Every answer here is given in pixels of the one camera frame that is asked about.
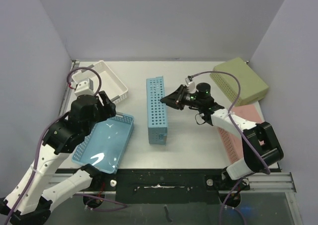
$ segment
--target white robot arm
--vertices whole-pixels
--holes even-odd
[[[116,115],[116,106],[106,93],[102,91],[98,96],[80,95],[70,112],[48,128],[36,156],[37,166],[34,161],[15,189],[0,199],[0,213],[8,215],[12,224],[42,225],[60,203],[100,180],[101,172],[87,164],[65,181],[45,189],[94,125]]]
[[[204,123],[244,138],[244,157],[224,168],[224,180],[238,180],[251,173],[260,172],[283,158],[283,151],[269,123],[258,124],[230,115],[227,109],[214,101],[208,83],[197,84],[194,93],[190,93],[195,87],[191,76],[186,78],[186,83],[187,85],[180,85],[175,92],[160,101],[177,110],[183,110],[188,106],[189,109],[198,111]]]

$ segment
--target glass panel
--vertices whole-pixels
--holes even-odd
[[[128,208],[110,213],[84,210],[82,198],[68,199],[58,206],[47,221],[55,224],[95,224],[95,225],[217,225],[219,205],[205,203],[190,204],[135,204]],[[99,208],[115,208],[109,203]],[[285,193],[242,194],[242,203],[238,209],[244,215],[248,225],[293,225]],[[243,225],[236,211],[224,210],[222,225]]]

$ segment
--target cable clip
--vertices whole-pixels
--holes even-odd
[[[43,175],[42,172],[38,171],[37,169],[34,169],[32,165],[30,165],[30,169],[32,169],[33,172],[38,173],[40,175]]]
[[[68,84],[70,89],[76,89],[77,83],[72,81],[70,84]]]
[[[189,92],[192,92],[195,89],[195,83],[192,81],[192,78],[190,76],[185,78],[186,86],[188,88]]]
[[[224,116],[224,120],[225,120],[229,115],[235,115],[235,112],[230,111],[229,113],[227,113],[227,114]]]

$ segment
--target white wall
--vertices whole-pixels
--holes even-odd
[[[250,59],[284,0],[41,0],[72,59]]]
[[[71,60],[40,0],[0,0],[0,22],[1,198],[22,178],[42,130],[58,116]]]
[[[280,139],[306,225],[318,220],[318,1],[285,0],[251,59],[269,84],[265,118]]]

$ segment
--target white cable connector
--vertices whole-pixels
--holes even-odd
[[[190,80],[188,77],[185,78],[187,88],[189,92],[192,92],[195,89],[195,82]]]
[[[94,95],[93,91],[93,81],[89,78],[86,78],[82,81],[80,81],[77,84],[77,87],[75,89],[75,95],[76,97],[81,96],[81,95]]]

